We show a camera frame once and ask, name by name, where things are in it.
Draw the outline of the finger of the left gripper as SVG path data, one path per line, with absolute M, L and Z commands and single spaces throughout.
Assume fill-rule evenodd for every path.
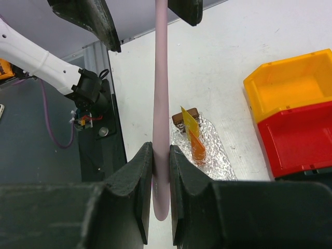
M 93 33 L 109 50 L 121 52 L 116 27 L 106 1 L 48 0 L 60 18 Z
M 202 21 L 203 0 L 168 0 L 168 8 L 191 26 Z

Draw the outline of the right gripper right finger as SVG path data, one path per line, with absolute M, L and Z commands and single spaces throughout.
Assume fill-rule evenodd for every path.
M 315 182 L 215 181 L 170 147 L 177 248 L 331 248 L 331 189 Z

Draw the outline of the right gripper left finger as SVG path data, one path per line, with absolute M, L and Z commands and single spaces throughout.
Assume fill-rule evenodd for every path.
M 153 148 L 102 182 L 2 184 L 1 248 L 143 248 Z

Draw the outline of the pink toothbrush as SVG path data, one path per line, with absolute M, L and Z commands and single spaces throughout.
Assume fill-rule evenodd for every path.
M 155 1 L 155 84 L 153 112 L 153 205 L 159 221 L 167 218 L 169 180 L 168 2 Z

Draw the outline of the yellow toothpaste tube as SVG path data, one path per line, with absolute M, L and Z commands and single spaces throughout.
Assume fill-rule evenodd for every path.
M 194 107 L 188 110 L 185 110 L 181 106 L 181 111 L 183 115 L 183 121 L 185 126 L 185 132 L 187 134 L 187 138 L 190 140 L 189 130 L 191 130 L 196 137 L 200 135 L 200 127 L 199 127 L 199 113 L 198 110 Z

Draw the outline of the clear toothbrush holder brown ends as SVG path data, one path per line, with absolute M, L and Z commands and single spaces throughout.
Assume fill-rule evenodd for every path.
M 191 108 L 182 110 L 172 116 L 173 124 L 180 130 L 181 133 L 186 133 L 186 129 L 190 128 L 198 130 L 199 124 L 199 112 L 197 108 Z

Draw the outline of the black plastic bin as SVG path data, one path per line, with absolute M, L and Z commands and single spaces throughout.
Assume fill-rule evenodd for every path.
M 293 173 L 281 177 L 276 177 L 276 181 L 310 181 L 331 184 L 331 167 L 310 169 L 298 173 Z

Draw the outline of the orange toothpaste tube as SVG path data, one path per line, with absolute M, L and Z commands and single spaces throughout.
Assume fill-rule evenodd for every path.
M 198 165 L 205 165 L 206 149 L 200 139 L 189 130 L 190 141 L 191 141 L 191 155 L 193 161 Z

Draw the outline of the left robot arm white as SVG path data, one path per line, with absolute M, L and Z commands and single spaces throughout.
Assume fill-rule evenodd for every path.
M 60 18 L 93 33 L 108 49 L 121 52 L 112 15 L 106 1 L 49 1 Z M 155 2 L 154 107 L 168 113 L 168 10 L 196 26 L 202 20 L 202 1 Z M 72 100 L 79 110 L 103 115 L 110 108 L 96 73 L 69 64 L 43 49 L 1 21 L 1 58 L 36 76 Z

